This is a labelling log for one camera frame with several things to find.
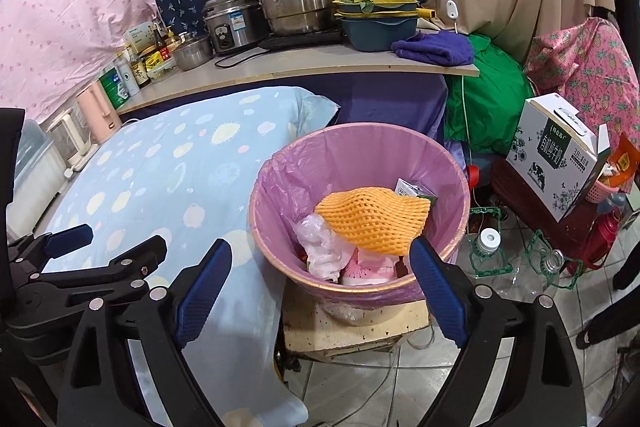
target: electric kettle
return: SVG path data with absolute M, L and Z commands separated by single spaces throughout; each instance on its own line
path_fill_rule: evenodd
M 64 110 L 47 129 L 68 166 L 78 172 L 98 150 L 91 142 L 91 133 L 78 104 Z
M 85 87 L 76 99 L 91 134 L 98 143 L 106 142 L 122 127 L 122 120 L 98 80 Z

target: light blue bedsheet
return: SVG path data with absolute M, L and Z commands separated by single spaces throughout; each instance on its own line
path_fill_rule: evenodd
M 263 87 L 126 125 L 84 168 L 47 230 L 88 223 L 95 237 L 50 261 L 46 271 L 105 266 L 161 235 L 168 253 L 147 278 L 151 287 L 168 285 L 182 268 L 199 263 L 218 237 L 231 244 L 231 273 L 200 337 L 183 351 L 227 427 L 306 421 L 306 408 L 273 368 L 285 279 L 255 248 L 247 207 L 262 163 L 324 127 L 336 111 L 334 102 L 299 87 Z M 153 418 L 169 425 L 142 349 L 132 344 Z

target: blue gripper pad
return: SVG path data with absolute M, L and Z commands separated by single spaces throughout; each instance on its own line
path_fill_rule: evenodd
M 180 349 L 198 338 L 230 271 L 231 247 L 218 239 L 200 264 L 183 269 L 172 283 L 174 295 L 184 295 L 175 308 L 174 341 Z
M 466 311 L 447 281 L 444 271 L 448 266 L 424 237 L 418 237 L 411 243 L 409 263 L 424 293 L 427 308 L 436 317 L 442 334 L 462 349 L 469 338 L 466 331 Z
M 91 227 L 78 225 L 72 229 L 50 235 L 44 245 L 44 253 L 50 259 L 57 259 L 90 245 L 92 240 L 94 240 L 94 231 Z

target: metal bowl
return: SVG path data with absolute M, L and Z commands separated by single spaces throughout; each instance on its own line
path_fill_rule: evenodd
M 182 71 L 189 71 L 209 62 L 213 48 L 209 36 L 193 37 L 174 49 L 173 57 Z

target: orange foam fruit net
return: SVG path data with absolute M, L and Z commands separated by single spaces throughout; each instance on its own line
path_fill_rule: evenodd
M 318 206 L 326 223 L 358 248 L 388 255 L 407 255 L 420 235 L 431 202 L 399 196 L 390 188 L 363 187 L 333 192 Z

